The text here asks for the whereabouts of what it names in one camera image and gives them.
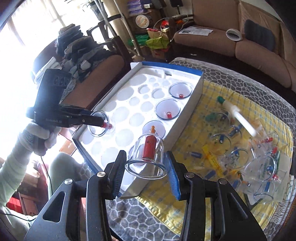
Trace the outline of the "left forearm light sleeve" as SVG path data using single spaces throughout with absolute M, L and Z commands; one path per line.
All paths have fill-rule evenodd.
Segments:
M 1 167 L 1 206 L 6 206 L 22 183 L 32 151 L 27 150 L 17 140 L 12 152 Z

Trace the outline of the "left gloved hand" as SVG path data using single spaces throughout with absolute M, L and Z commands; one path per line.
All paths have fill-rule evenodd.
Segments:
M 56 144 L 61 129 L 59 126 L 50 126 L 48 130 L 31 122 L 19 134 L 16 146 L 34 152 L 38 156 L 44 156 L 46 151 Z

